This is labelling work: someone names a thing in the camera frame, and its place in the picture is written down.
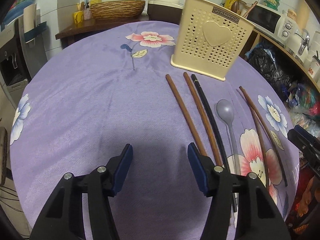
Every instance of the metal screw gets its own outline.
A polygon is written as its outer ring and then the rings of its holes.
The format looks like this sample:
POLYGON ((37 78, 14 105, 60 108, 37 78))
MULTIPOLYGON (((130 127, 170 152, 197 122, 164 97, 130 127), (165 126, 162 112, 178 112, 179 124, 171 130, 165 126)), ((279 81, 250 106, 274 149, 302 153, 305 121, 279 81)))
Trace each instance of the metal screw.
POLYGON ((250 172, 250 173, 248 174, 248 176, 249 176, 249 178, 251 178, 251 179, 256 179, 256 178, 257 178, 257 174, 255 174, 254 172, 250 172))
POLYGON ((72 177, 72 174, 70 172, 63 175, 64 179, 71 179, 71 177, 72 177))
POLYGON ((221 166, 215 166, 213 168, 216 172, 222 172, 223 171, 223 168, 221 166))
POLYGON ((100 173, 103 173, 107 170, 107 168, 105 166, 100 166, 99 168, 97 168, 97 171, 100 173))

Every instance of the kettle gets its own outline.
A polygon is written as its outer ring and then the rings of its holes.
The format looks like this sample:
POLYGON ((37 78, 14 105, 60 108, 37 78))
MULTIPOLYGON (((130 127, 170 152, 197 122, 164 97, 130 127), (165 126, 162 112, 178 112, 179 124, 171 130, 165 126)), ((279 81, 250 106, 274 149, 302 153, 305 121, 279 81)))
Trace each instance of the kettle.
POLYGON ((310 35, 307 30, 302 29, 306 33, 304 38, 299 33, 295 32, 289 36, 286 46, 284 47, 296 60, 302 65, 308 56, 308 46, 310 43, 310 35))

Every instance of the sink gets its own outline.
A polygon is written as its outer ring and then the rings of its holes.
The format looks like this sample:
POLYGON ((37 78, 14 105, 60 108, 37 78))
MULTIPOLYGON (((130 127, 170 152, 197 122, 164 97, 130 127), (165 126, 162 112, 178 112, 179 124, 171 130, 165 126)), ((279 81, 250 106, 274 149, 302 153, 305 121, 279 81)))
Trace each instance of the sink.
POLYGON ((138 18, 145 6, 142 0, 119 0, 92 4, 90 11, 95 19, 138 18))

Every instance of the round table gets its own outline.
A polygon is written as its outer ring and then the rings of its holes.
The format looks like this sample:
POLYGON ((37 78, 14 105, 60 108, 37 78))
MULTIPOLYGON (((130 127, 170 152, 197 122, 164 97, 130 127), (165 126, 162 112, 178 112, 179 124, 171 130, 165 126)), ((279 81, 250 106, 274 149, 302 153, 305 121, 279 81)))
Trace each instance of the round table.
MULTIPOLYGON (((211 198, 199 191, 188 162, 187 146, 194 139, 165 79, 167 73, 212 160, 213 154, 184 71, 170 65, 178 29, 174 24, 149 21, 87 37, 49 60, 25 88, 11 134, 11 166, 21 206, 32 226, 63 174, 88 174, 130 143, 134 157, 127 178, 122 191, 110 198, 120 239, 200 238, 211 198)), ((263 178, 260 144, 240 85, 257 106, 277 139, 288 179, 285 187, 264 134, 270 194, 286 217, 296 192, 299 155, 286 139, 293 127, 284 105, 241 58, 224 82, 196 76, 214 110, 228 160, 232 157, 227 127, 215 112, 220 99, 234 106, 242 175, 254 171, 263 178)), ((91 240, 85 197, 83 203, 86 237, 91 240)), ((228 239, 235 234, 235 217, 231 217, 228 239)))

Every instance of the grey plastic spoon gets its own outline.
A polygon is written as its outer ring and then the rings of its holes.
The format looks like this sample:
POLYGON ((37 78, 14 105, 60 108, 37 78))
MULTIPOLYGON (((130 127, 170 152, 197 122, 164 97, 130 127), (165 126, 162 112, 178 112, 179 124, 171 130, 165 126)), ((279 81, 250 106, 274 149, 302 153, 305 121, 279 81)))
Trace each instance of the grey plastic spoon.
POLYGON ((232 104, 228 100, 221 99, 217 103, 217 113, 218 113, 218 116, 227 124, 227 126, 229 128, 235 172, 237 175, 241 175, 240 161, 239 161, 238 149, 237 149, 237 144, 236 144, 236 138, 235 138, 235 134, 234 134, 233 128, 232 128, 232 122, 234 119, 232 104))

